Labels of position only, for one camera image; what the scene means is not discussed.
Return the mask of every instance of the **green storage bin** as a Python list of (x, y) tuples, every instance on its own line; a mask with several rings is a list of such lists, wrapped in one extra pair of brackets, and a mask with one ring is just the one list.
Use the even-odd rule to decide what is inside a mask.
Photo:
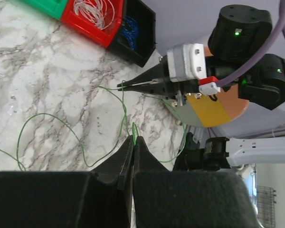
[(22, 0), (40, 11), (60, 20), (68, 0)]

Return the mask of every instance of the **black foam pad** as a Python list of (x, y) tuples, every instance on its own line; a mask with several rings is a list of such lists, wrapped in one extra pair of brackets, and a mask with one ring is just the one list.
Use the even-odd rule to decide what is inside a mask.
[(134, 172), (142, 171), (168, 171), (154, 156), (150, 153), (143, 137), (138, 136), (135, 144)]
[(91, 172), (0, 172), (0, 228), (129, 228), (133, 139)]
[(139, 172), (137, 228), (258, 228), (243, 181), (232, 173)]

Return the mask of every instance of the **marble countertop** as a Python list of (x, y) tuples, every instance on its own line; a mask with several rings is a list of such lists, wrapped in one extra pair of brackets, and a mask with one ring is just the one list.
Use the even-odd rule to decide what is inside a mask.
[[(25, 121), (45, 112), (71, 126), (92, 164), (112, 149), (124, 115), (121, 103), (97, 86), (115, 88), (157, 64), (158, 57), (155, 52), (139, 68), (20, 1), (0, 0), (0, 149), (15, 156)], [(125, 105), (154, 156), (172, 158), (183, 128), (166, 107), (135, 92), (125, 93)], [(120, 143), (125, 138), (123, 131)], [(73, 134), (47, 116), (27, 125), (19, 156), (29, 171), (91, 170)], [(165, 166), (172, 169), (172, 163)], [(6, 170), (18, 166), (0, 152), (0, 171)]]

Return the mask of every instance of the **wall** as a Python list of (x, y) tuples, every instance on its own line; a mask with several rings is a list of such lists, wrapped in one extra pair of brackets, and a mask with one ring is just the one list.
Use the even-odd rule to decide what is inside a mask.
[[(273, 23), (278, 19), (279, 0), (142, 0), (156, 12), (157, 50), (193, 42), (210, 34), (222, 7), (230, 4), (249, 5), (271, 12)], [(275, 42), (270, 52), (285, 58), (285, 41)]]
[(257, 165), (257, 184), (276, 190), (276, 227), (285, 228), (285, 164)]

